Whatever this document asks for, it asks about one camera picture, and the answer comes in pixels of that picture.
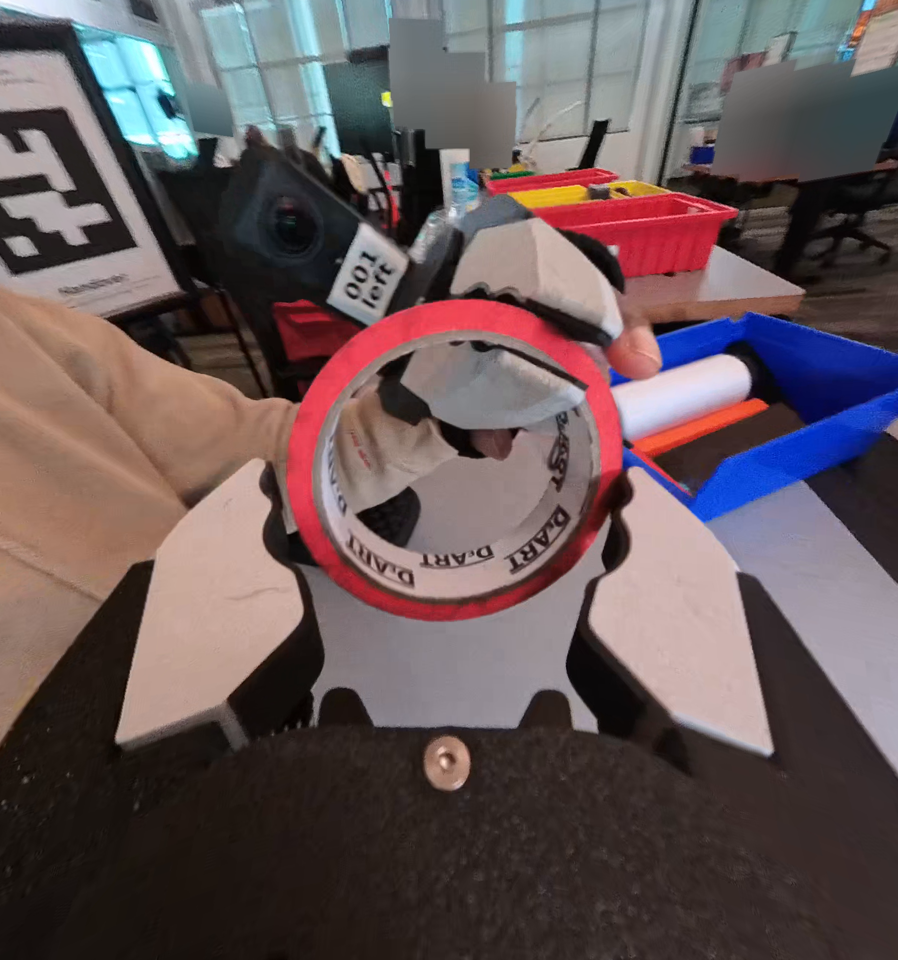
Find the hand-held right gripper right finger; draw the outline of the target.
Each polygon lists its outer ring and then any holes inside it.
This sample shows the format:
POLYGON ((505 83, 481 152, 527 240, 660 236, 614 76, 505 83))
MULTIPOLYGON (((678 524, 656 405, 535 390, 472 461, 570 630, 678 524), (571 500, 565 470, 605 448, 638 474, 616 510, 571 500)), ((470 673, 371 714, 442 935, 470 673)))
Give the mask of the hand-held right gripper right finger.
POLYGON ((603 735, 665 750, 688 731, 771 757, 737 564, 645 469, 615 491, 566 659, 575 693, 603 735))

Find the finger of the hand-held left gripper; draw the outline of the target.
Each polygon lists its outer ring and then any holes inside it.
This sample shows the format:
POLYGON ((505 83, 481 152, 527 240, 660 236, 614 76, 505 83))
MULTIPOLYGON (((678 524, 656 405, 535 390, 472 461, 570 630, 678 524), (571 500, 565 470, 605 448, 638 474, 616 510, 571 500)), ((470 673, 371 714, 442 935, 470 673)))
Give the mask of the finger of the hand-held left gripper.
POLYGON ((540 218, 486 226, 464 246, 449 292, 519 306, 576 342, 609 347, 624 331, 616 253, 540 218))
POLYGON ((415 351, 403 387, 426 417, 464 430, 521 428, 570 412, 588 384, 505 345, 447 342, 415 351))

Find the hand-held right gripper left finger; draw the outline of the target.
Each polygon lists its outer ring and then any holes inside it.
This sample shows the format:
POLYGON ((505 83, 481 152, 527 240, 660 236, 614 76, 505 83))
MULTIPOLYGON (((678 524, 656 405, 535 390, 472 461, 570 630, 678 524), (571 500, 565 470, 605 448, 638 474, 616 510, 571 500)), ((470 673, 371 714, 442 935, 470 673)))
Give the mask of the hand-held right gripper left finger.
POLYGON ((120 749, 211 728, 239 750, 311 706, 325 649, 286 545, 275 471, 261 459, 170 532, 146 591, 115 733, 120 749))

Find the red tape roll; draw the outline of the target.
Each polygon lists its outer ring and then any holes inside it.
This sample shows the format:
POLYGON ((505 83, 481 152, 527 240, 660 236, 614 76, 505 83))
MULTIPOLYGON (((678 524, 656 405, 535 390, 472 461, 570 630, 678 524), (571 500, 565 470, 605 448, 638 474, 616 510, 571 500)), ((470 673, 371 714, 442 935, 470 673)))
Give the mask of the red tape roll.
POLYGON ((568 573, 607 519, 623 472, 623 436, 609 385, 576 340, 527 310, 486 299, 423 304, 360 332, 306 393, 287 452, 287 498, 314 562, 349 594, 396 617, 456 621, 514 607, 568 573), (383 367, 419 350, 479 342, 558 375, 582 396, 567 412, 523 414, 542 426, 554 462, 538 504, 494 542, 416 553, 358 518, 355 486, 335 444, 344 404, 383 367))

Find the blue plastic bin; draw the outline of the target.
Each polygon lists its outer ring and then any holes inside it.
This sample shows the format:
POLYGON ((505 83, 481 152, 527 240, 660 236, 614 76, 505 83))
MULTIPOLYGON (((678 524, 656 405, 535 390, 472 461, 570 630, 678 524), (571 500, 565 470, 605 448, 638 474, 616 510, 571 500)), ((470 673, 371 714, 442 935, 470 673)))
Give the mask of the blue plastic bin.
POLYGON ((707 522, 857 459, 898 421, 898 354, 780 318, 747 313, 667 333, 663 371, 717 354, 757 374, 766 412, 623 466, 644 469, 707 522))

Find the person's left forearm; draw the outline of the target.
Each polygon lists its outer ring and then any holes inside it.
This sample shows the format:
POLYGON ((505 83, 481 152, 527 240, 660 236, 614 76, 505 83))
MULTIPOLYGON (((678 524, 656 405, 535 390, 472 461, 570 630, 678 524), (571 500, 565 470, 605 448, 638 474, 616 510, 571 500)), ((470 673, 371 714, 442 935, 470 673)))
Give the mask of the person's left forearm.
POLYGON ((296 415, 0 288, 0 745, 183 517, 252 460, 286 477, 296 415))

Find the person's left hand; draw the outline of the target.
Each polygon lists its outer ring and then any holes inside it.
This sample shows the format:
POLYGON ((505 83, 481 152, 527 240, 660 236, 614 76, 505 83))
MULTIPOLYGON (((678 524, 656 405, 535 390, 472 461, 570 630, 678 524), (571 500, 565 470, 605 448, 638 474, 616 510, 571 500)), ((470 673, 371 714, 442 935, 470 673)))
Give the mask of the person's left hand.
POLYGON ((607 348, 610 368, 629 380, 653 378, 660 372, 663 361, 651 318, 631 297, 616 294, 623 331, 607 348))

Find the red plastic bin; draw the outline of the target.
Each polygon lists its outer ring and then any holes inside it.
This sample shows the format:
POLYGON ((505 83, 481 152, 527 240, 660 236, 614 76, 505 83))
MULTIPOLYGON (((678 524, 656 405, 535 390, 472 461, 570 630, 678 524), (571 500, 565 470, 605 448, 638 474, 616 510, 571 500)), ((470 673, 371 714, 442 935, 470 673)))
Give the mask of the red plastic bin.
POLYGON ((723 226, 738 214, 734 207, 673 192, 535 210, 557 229, 616 248, 627 279, 706 270, 723 226))
POLYGON ((486 181, 485 190, 489 196, 499 196, 521 191, 551 189, 565 186, 590 186, 610 184, 620 179, 620 176, 609 170, 598 167, 569 170, 555 174, 538 174, 522 172, 519 174, 505 174, 493 177, 486 181))

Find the red backpack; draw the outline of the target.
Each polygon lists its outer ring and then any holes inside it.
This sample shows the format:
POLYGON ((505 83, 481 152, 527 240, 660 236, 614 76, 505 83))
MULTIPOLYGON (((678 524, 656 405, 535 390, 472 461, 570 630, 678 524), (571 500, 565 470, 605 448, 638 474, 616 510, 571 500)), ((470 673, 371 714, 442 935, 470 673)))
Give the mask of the red backpack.
POLYGON ((311 381, 361 325, 308 300, 275 302, 277 334, 274 369, 280 378, 311 381))

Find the clear water bottle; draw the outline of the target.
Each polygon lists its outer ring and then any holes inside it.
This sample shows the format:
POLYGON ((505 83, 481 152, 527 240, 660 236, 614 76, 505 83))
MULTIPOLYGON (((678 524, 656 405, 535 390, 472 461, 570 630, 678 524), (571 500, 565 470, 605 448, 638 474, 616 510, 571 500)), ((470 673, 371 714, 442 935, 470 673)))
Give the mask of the clear water bottle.
POLYGON ((479 173, 470 169, 468 149, 439 151, 443 206, 447 217, 458 221, 480 204, 479 173))

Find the black monitor screen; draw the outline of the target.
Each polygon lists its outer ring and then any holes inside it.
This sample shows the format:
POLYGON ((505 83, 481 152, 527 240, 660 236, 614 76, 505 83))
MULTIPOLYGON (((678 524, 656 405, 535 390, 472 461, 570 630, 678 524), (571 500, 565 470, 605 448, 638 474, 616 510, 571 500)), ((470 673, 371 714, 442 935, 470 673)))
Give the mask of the black monitor screen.
POLYGON ((390 109, 383 94, 390 90, 387 60, 334 62, 323 75, 342 154, 394 157, 390 109))

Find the white cylindrical roll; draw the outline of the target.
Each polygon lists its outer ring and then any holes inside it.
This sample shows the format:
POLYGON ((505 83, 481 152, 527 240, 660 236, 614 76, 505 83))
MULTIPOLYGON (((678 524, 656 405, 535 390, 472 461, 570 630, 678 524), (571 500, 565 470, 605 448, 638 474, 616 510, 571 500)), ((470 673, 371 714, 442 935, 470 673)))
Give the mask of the white cylindrical roll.
POLYGON ((612 388, 623 439, 630 443, 744 402, 757 374, 743 358, 717 354, 612 388))

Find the orange stick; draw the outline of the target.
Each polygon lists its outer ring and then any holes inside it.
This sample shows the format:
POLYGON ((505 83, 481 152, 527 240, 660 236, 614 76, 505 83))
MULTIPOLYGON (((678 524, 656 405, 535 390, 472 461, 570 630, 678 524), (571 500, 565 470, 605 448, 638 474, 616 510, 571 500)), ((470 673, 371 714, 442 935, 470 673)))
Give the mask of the orange stick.
POLYGON ((678 426, 671 426, 645 438, 631 442, 630 448, 638 455, 657 457, 702 439, 729 426, 741 423, 766 412, 769 404, 758 398, 748 399, 717 411, 701 415, 678 426))

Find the printed tag poster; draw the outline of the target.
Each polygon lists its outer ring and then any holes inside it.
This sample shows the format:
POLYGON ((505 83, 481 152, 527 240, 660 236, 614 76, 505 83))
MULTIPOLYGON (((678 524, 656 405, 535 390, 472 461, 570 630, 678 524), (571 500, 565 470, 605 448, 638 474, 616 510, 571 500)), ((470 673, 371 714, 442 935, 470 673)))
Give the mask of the printed tag poster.
POLYGON ((0 15, 0 286, 105 318, 191 293, 65 20, 0 15))

